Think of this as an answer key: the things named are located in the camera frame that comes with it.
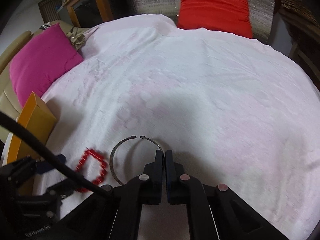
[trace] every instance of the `wicker basket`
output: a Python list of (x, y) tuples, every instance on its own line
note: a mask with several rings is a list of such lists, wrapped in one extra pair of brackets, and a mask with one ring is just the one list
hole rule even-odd
[(61, 0), (42, 0), (38, 3), (44, 23), (60, 20), (56, 7), (61, 4)]
[(315, 26), (320, 27), (316, 19), (313, 17), (311, 11), (303, 4), (301, 0), (281, 0), (281, 6), (313, 23)]

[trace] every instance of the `white bed sheet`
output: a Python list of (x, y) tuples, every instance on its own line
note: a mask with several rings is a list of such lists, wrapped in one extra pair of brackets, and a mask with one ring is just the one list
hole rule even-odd
[(4, 143), (4, 148), (3, 148), (1, 159), (0, 159), (0, 167), (7, 164), (8, 152), (9, 152), (9, 147), (10, 147), (12, 135), (13, 135), (12, 133), (9, 133), (9, 135)]
[[(91, 32), (84, 62), (43, 95), (59, 119), (50, 150), (74, 169), (86, 147), (108, 160), (120, 140), (145, 135), (172, 149), (186, 173), (229, 185), (289, 239), (309, 236), (320, 219), (320, 101), (298, 65), (257, 40), (180, 30), (162, 15)], [(119, 178), (141, 174), (155, 150), (140, 139), (121, 145)], [(98, 170), (90, 160), (84, 175)], [(35, 192), (62, 179), (51, 171)], [(104, 184), (117, 186), (111, 173)], [(62, 217), (89, 195), (63, 200)], [(189, 239), (184, 207), (143, 207), (138, 239)]]

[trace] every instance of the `red pillow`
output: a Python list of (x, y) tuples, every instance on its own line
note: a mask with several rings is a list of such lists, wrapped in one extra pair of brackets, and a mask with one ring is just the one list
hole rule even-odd
[(248, 0), (181, 0), (178, 28), (204, 27), (252, 38)]
[(10, 79), (23, 107), (31, 92), (41, 97), (51, 84), (83, 58), (55, 24), (31, 39), (10, 63)]

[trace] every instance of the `red beaded bracelet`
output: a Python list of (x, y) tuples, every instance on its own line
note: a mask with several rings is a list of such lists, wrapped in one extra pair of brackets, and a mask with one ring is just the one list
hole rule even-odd
[[(89, 155), (91, 155), (93, 158), (95, 158), (100, 162), (100, 166), (101, 166), (100, 174), (95, 180), (91, 181), (94, 185), (99, 185), (101, 182), (104, 181), (104, 177), (107, 174), (107, 171), (105, 168), (107, 167), (108, 164), (106, 161), (104, 161), (103, 156), (100, 153), (97, 153), (95, 150), (93, 149), (89, 150), (87, 148), (84, 151), (84, 155), (81, 157), (81, 160), (79, 160), (79, 164), (76, 166), (76, 172), (79, 172), (82, 169)], [(81, 193), (85, 193), (85, 192), (88, 192), (89, 190), (86, 188), (78, 188), (77, 191)]]

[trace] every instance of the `wall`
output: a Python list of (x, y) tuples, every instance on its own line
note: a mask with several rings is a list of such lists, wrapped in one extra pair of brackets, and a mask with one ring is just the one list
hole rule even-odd
[(292, 41), (285, 27), (284, 21), (281, 19), (278, 13), (276, 13), (273, 17), (268, 44), (273, 49), (288, 57), (292, 47)]
[(25, 31), (36, 31), (43, 24), (38, 4), (13, 15), (0, 35), (0, 54)]

